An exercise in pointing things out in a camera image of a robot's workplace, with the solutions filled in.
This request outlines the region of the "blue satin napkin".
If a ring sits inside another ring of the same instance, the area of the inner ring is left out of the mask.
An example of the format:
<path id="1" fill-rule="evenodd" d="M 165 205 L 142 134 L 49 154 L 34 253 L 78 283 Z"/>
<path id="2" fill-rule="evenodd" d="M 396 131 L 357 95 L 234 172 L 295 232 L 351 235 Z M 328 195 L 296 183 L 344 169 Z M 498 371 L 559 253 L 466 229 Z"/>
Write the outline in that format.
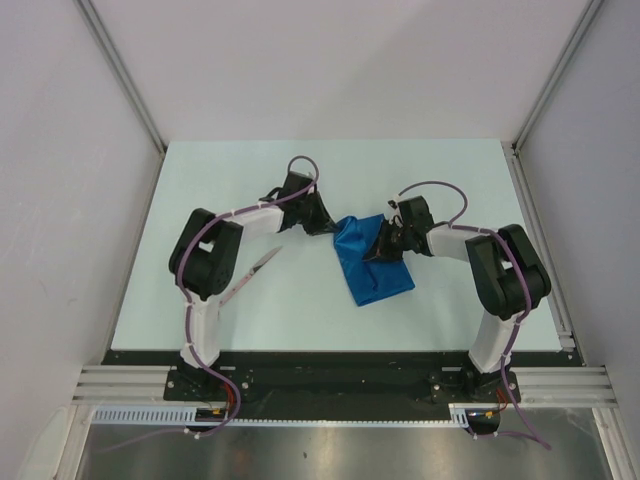
<path id="1" fill-rule="evenodd" d="M 391 263 L 365 261 L 384 221 L 382 214 L 346 216 L 337 223 L 333 247 L 355 304 L 363 307 L 415 288 L 403 260 Z"/>

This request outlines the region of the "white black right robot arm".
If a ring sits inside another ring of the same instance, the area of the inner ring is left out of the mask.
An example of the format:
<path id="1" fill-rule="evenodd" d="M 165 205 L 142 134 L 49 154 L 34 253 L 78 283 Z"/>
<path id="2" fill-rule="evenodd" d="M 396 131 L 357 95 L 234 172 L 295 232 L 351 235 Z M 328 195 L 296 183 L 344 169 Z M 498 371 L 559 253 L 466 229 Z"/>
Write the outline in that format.
<path id="1" fill-rule="evenodd" d="M 421 196 L 390 205 L 395 215 L 382 221 L 363 259 L 389 263 L 413 252 L 469 264 L 484 312 L 461 388 L 469 399 L 484 401 L 506 377 L 521 324 L 550 294 L 547 270 L 519 224 L 491 230 L 436 222 Z"/>

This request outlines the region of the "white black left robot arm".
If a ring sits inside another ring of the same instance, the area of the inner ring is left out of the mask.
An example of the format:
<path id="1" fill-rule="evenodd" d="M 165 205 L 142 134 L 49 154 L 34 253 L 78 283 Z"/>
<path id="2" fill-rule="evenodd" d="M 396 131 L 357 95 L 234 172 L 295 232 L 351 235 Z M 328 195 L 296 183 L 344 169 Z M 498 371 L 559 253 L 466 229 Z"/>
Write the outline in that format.
<path id="1" fill-rule="evenodd" d="M 220 356 L 220 303 L 230 289 L 240 248 L 295 226 L 309 236 L 337 230 L 317 181 L 289 171 L 282 186 L 249 207 L 220 215 L 199 208 L 190 214 L 168 268 L 185 298 L 185 346 L 177 371 L 197 398 L 210 399 L 221 387 L 220 374 L 209 367 Z"/>

